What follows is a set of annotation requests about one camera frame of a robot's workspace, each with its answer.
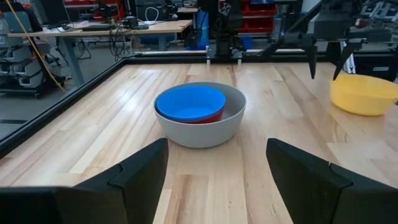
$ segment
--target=blue container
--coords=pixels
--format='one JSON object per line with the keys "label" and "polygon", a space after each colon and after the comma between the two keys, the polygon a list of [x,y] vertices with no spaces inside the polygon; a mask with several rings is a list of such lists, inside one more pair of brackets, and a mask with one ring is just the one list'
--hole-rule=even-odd
{"label": "blue container", "polygon": [[196,27],[201,29],[201,37],[196,47],[186,47],[186,50],[206,50],[209,46],[209,14],[206,12],[198,12],[196,14]]}
{"label": "blue container", "polygon": [[246,49],[253,49],[253,39],[251,37],[241,37],[243,45]]}
{"label": "blue container", "polygon": [[198,121],[220,113],[226,97],[207,86],[183,86],[165,92],[156,102],[157,111],[174,121]]}

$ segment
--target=shelf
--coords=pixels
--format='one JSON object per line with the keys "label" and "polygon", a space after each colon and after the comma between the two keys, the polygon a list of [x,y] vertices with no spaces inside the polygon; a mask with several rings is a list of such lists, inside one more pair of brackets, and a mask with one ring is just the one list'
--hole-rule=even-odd
{"label": "shelf", "polygon": [[274,34],[265,32],[252,32],[252,33],[241,33],[238,36],[253,36],[253,37],[272,37]]}
{"label": "shelf", "polygon": [[243,16],[243,19],[273,18],[274,16]]}
{"label": "shelf", "polygon": [[[117,4],[107,4],[107,6],[118,6]],[[83,8],[83,7],[98,7],[97,4],[85,4],[85,5],[70,5],[70,6],[65,6],[67,9],[73,9],[73,8]]]}

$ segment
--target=bowl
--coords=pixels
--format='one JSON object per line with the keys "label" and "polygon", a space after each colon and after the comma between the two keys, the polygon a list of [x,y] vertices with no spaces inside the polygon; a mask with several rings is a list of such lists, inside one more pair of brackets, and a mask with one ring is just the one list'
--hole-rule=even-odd
{"label": "bowl", "polygon": [[219,121],[226,98],[208,86],[180,86],[163,92],[156,108],[165,118],[184,123]]}
{"label": "bowl", "polygon": [[224,112],[224,108],[218,112],[218,114],[215,114],[214,116],[211,116],[209,118],[206,119],[201,119],[198,121],[177,121],[180,123],[187,123],[187,124],[208,124],[208,123],[213,123],[213,122],[217,122],[217,121],[221,121],[221,118],[223,117],[223,112]]}
{"label": "bowl", "polygon": [[331,100],[350,113],[377,116],[385,114],[398,101],[398,85],[380,78],[340,74],[331,81]]}
{"label": "bowl", "polygon": [[163,117],[156,110],[158,96],[154,103],[155,114],[164,133],[170,140],[186,147],[206,148],[226,142],[238,131],[244,110],[246,109],[246,98],[237,88],[222,83],[196,82],[186,83],[171,89],[180,88],[181,86],[208,86],[216,88],[224,94],[226,103],[221,121],[208,124],[187,124]]}

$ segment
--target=wooden tabletop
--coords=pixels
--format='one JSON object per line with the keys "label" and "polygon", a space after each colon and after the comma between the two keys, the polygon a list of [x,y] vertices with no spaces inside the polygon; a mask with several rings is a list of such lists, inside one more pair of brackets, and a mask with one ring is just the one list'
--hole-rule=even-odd
{"label": "wooden tabletop", "polygon": [[[84,26],[95,25],[98,23],[87,23]],[[192,24],[191,20],[180,20],[180,21],[168,21],[168,22],[160,22],[158,24],[154,24],[149,26],[147,30],[132,30],[130,32],[126,32],[126,35],[139,35],[139,34],[168,34],[168,33],[177,33],[182,32],[185,28]],[[85,36],[99,36],[99,35],[109,35],[109,31],[89,31],[83,32],[81,30],[71,31],[71,32],[34,32],[29,33],[29,37],[85,37]],[[26,34],[8,34],[9,37],[25,37]]]}
{"label": "wooden tabletop", "polygon": [[359,174],[398,187],[398,106],[385,116],[332,105],[335,67],[318,63],[126,65],[0,160],[0,185],[73,186],[163,137],[155,97],[184,82],[239,88],[248,100],[226,144],[188,149],[169,142],[154,223],[292,223],[266,159],[279,138]]}
{"label": "wooden tabletop", "polygon": [[178,9],[179,13],[194,13],[198,12],[198,8],[192,7],[192,8],[186,8],[186,7],[180,7]]}

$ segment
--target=red bowl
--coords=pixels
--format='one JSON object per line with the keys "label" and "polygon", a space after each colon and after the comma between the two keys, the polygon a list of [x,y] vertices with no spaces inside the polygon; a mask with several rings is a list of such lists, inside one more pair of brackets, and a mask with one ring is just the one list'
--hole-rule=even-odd
{"label": "red bowl", "polygon": [[198,121],[176,121],[180,123],[185,123],[185,124],[208,124],[208,123],[214,123],[217,121],[221,121],[221,117],[223,116],[224,108],[218,113],[215,114],[214,116],[211,116],[206,119],[201,119]]}

